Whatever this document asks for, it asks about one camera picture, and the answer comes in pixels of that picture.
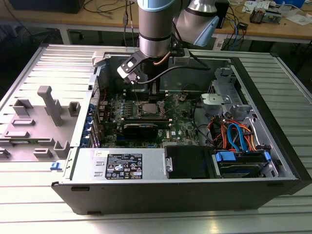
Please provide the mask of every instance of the robotic arm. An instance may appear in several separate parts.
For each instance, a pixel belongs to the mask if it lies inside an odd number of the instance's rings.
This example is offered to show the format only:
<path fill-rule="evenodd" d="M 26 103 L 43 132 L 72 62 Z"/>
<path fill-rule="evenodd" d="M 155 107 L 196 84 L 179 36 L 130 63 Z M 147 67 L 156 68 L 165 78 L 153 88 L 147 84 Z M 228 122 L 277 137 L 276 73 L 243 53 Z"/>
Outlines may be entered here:
<path fill-rule="evenodd" d="M 205 46 L 217 23 L 215 0 L 137 0 L 139 5 L 139 47 L 118 68 L 127 82 L 139 83 L 137 67 L 153 80 L 150 94 L 159 90 L 159 77 L 168 70 L 168 57 L 179 56 L 172 46 L 172 35 L 193 45 Z"/>

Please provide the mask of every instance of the power supply label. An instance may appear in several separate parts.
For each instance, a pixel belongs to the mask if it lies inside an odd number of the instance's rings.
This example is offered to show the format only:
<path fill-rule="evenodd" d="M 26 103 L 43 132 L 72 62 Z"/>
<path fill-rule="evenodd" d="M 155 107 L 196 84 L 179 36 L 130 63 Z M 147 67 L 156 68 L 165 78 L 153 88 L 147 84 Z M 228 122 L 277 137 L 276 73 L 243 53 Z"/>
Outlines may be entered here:
<path fill-rule="evenodd" d="M 142 154 L 113 154 L 107 156 L 106 179 L 142 179 Z"/>

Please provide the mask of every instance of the slotted aluminum surface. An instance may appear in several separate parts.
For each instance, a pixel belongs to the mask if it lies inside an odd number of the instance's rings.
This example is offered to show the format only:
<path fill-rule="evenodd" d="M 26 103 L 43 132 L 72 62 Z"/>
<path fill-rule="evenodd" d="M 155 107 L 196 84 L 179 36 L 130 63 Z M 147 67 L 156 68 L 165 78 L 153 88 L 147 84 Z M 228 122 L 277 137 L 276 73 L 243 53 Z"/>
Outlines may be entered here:
<path fill-rule="evenodd" d="M 116 51 L 124 50 L 114 47 Z M 100 46 L 50 45 L 40 48 L 16 81 L 11 97 L 1 101 L 1 129 L 14 113 L 16 97 L 35 98 L 40 84 L 49 84 L 62 103 L 83 98 L 92 74 L 94 51 L 112 50 Z M 312 174 L 311 94 L 286 66 L 270 54 L 201 52 L 197 55 L 236 56 L 281 125 L 305 167 Z M 312 233 L 312 186 L 293 196 L 278 197 L 257 211 L 200 212 L 179 214 L 129 214 L 80 216 L 71 211 L 50 188 L 61 173 L 49 170 L 49 162 L 0 163 L 1 233 Z"/>

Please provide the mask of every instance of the motherboard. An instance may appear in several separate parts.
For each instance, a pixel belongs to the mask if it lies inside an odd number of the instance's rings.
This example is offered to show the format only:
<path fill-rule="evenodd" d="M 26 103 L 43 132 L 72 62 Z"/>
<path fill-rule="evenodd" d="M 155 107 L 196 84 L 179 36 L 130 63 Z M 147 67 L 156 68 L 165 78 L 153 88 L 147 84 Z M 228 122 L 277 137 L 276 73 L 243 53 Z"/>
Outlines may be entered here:
<path fill-rule="evenodd" d="M 102 148 L 163 148 L 198 145 L 192 122 L 194 99 L 185 93 L 166 93 L 156 103 L 116 94 L 102 104 Z"/>

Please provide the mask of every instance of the workbench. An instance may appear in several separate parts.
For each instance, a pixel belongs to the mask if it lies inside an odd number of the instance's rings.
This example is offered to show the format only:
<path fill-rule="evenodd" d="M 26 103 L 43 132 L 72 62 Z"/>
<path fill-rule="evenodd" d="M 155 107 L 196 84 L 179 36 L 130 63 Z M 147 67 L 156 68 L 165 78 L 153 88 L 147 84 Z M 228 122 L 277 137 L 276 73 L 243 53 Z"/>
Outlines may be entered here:
<path fill-rule="evenodd" d="M 97 4 L 114 3 L 114 0 L 97 0 Z M 118 2 L 113 6 L 108 6 L 107 9 L 122 6 L 123 2 Z M 66 14 L 57 12 L 39 12 L 39 11 L 16 11 L 10 4 L 9 8 L 12 13 L 27 27 L 44 27 L 57 28 L 60 30 L 64 44 L 71 44 L 68 30 L 95 30 L 95 31 L 113 31 L 123 32 L 122 18 L 124 8 L 113 11 L 113 19 L 109 19 L 97 13 L 91 13 L 81 9 L 78 14 Z M 138 32 L 138 6 L 133 5 L 133 24 L 134 31 Z M 87 9 L 96 11 L 93 2 L 87 5 Z M 253 24 L 249 22 L 248 13 L 242 13 L 242 6 L 233 6 L 234 14 L 242 21 L 249 25 L 245 39 L 276 41 L 276 42 L 291 42 L 291 43 L 309 43 L 312 39 L 312 24 L 301 26 L 290 20 L 283 18 L 280 24 Z M 304 5 L 304 10 L 311 10 L 312 6 Z M 0 24 L 20 26 L 18 22 L 9 14 L 4 6 L 3 1 L 0 1 Z M 127 32 L 131 32 L 130 25 L 127 27 Z M 228 20 L 225 20 L 222 29 L 216 29 L 213 37 L 217 38 L 214 44 L 215 50 L 220 50 L 223 41 L 229 38 L 234 32 Z"/>
<path fill-rule="evenodd" d="M 124 51 L 124 47 L 49 45 L 40 47 L 8 93 L 0 101 L 0 134 L 11 121 L 12 105 L 36 98 L 40 85 L 50 85 L 53 98 L 67 105 L 83 103 L 89 77 L 94 73 L 96 51 Z M 206 52 L 192 50 L 197 56 Z M 237 57 L 243 63 L 267 106 L 281 126 L 304 166 L 312 175 L 312 95 L 285 63 L 269 53 L 210 51 L 209 57 Z M 168 214 L 77 215 L 52 190 L 51 181 L 62 172 L 51 172 L 52 162 L 0 163 L 1 233 L 163 233 L 259 234 L 311 233 L 312 186 L 295 195 L 273 199 L 258 210 Z"/>

